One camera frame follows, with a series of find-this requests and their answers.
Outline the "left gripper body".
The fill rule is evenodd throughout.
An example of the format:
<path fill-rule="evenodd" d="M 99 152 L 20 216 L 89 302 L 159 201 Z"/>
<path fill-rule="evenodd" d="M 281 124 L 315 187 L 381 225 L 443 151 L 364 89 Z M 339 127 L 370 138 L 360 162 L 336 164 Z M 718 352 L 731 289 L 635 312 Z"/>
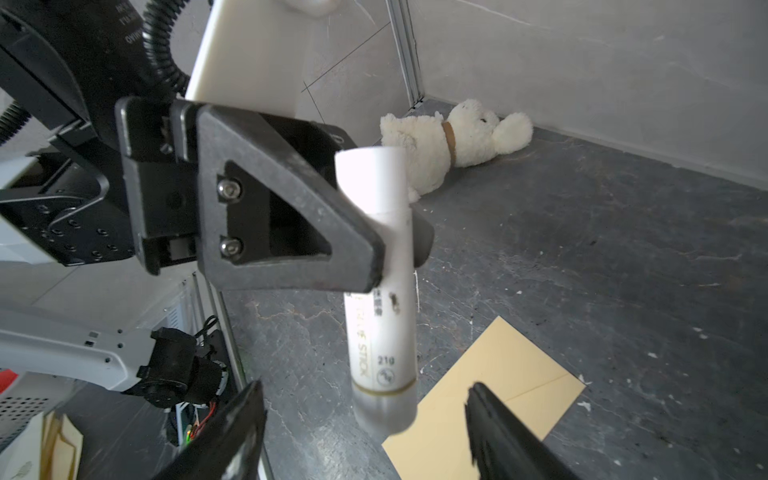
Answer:
<path fill-rule="evenodd" d="M 135 253 L 157 276 L 196 259 L 197 167 L 176 156 L 168 104 L 124 97 L 115 116 Z"/>

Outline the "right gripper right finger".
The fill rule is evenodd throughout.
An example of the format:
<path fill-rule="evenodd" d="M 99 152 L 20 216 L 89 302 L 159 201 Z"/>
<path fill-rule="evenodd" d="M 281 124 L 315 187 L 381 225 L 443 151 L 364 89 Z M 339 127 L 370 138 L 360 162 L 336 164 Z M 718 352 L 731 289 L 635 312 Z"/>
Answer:
<path fill-rule="evenodd" d="M 469 389 L 465 418 L 482 480 L 578 479 L 485 384 Z"/>

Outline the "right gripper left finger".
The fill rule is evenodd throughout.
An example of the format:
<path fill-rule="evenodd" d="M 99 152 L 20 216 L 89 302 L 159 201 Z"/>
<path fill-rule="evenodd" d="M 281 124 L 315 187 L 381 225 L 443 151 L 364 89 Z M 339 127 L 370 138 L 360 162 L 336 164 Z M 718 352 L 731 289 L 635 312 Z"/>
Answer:
<path fill-rule="evenodd" d="M 257 479 L 266 420 L 263 384 L 253 381 L 154 478 Z"/>

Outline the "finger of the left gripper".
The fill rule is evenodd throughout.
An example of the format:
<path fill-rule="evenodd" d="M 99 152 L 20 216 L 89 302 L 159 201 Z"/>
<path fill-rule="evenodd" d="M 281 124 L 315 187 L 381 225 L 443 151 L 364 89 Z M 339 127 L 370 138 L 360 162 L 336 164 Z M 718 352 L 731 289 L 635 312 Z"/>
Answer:
<path fill-rule="evenodd" d="M 415 269 L 427 261 L 434 228 L 411 207 L 403 148 L 357 147 L 336 126 L 274 115 L 265 119 L 380 230 L 387 255 L 410 250 Z"/>
<path fill-rule="evenodd" d="M 219 290 L 367 293 L 382 238 L 339 191 L 339 127 L 206 105 L 197 114 L 198 260 Z"/>

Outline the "yellow envelope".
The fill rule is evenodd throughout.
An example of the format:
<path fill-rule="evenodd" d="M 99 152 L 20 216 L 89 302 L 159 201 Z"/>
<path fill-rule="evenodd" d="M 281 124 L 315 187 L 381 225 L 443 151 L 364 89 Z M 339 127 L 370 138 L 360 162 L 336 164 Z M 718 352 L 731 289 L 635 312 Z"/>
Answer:
<path fill-rule="evenodd" d="M 543 440 L 584 388 L 498 317 L 383 448 L 402 479 L 572 479 Z"/>

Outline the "white glue stick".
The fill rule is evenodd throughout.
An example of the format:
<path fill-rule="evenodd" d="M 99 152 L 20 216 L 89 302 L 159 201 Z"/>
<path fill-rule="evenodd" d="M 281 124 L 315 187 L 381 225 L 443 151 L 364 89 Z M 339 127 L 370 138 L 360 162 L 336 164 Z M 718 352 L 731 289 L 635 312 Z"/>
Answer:
<path fill-rule="evenodd" d="M 417 301 L 410 250 L 385 256 L 368 293 L 344 295 L 353 411 L 359 425 L 385 438 L 417 416 Z"/>

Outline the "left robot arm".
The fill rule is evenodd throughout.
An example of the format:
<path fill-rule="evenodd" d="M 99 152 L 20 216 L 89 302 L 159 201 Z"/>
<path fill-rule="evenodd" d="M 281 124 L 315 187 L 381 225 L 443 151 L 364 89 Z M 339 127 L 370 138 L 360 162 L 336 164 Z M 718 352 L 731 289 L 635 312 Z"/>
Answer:
<path fill-rule="evenodd" d="M 1 189 L 1 217 L 64 266 L 196 263 L 221 290 L 369 293 L 391 254 L 422 265 L 415 214 L 387 244 L 342 166 L 370 164 L 334 126 L 295 115 L 306 34 L 331 1 L 214 1 L 191 72 L 172 52 L 182 1 L 5 1 L 9 141 L 50 132 Z"/>

